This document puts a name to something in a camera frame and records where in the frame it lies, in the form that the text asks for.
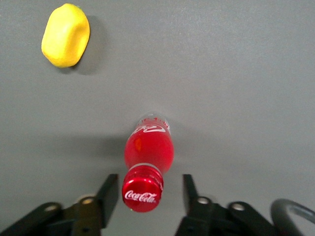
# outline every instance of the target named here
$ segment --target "yellow lemon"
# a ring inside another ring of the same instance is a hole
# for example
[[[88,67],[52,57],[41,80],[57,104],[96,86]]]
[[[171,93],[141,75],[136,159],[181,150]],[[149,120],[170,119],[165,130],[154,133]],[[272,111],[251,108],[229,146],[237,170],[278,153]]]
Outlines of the yellow lemon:
[[[83,55],[89,37],[90,25],[84,12],[66,3],[51,13],[41,50],[54,66],[73,66]]]

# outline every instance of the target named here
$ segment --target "coca-cola logo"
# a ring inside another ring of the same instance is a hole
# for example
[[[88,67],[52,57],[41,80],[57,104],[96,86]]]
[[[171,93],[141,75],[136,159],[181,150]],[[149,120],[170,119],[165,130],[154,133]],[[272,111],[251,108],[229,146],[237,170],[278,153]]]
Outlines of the coca-cola logo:
[[[134,193],[133,190],[129,190],[125,194],[125,199],[127,200],[134,200],[134,201],[140,201],[144,203],[155,203],[155,197],[157,194],[155,193]]]
[[[135,134],[137,132],[139,132],[140,130],[143,130],[143,133],[151,133],[151,132],[166,132],[166,130],[159,125],[142,125],[138,128],[136,128],[136,130],[131,134]]]

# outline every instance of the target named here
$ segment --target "plastic bottle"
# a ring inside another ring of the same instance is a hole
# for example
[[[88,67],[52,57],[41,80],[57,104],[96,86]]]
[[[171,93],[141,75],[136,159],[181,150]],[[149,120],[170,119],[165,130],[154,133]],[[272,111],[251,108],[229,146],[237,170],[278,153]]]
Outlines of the plastic bottle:
[[[156,208],[163,192],[163,177],[173,162],[174,147],[166,119],[155,112],[143,116],[129,137],[125,163],[124,203],[137,212]]]

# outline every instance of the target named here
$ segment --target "bottle cap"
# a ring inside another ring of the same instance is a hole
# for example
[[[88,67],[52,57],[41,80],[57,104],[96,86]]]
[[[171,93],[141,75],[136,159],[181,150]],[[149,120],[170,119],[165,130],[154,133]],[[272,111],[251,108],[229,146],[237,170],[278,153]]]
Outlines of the bottle cap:
[[[159,170],[148,165],[131,168],[123,183],[123,201],[131,210],[147,212],[156,208],[163,192]]]

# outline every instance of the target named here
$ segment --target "screw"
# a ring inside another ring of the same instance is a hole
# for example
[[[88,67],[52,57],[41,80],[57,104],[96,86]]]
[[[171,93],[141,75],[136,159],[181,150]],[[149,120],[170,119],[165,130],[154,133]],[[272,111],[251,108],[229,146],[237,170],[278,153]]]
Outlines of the screw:
[[[232,205],[232,208],[235,209],[235,210],[245,210],[245,207],[241,204],[238,204],[238,203],[234,203]]]
[[[200,197],[200,198],[198,198],[198,202],[201,204],[208,204],[209,200],[207,198]]]
[[[91,202],[93,202],[93,198],[87,198],[82,201],[82,204],[86,205],[86,204],[90,204]]]
[[[57,206],[56,205],[51,205],[45,208],[45,211],[51,211],[51,210],[56,210]]]

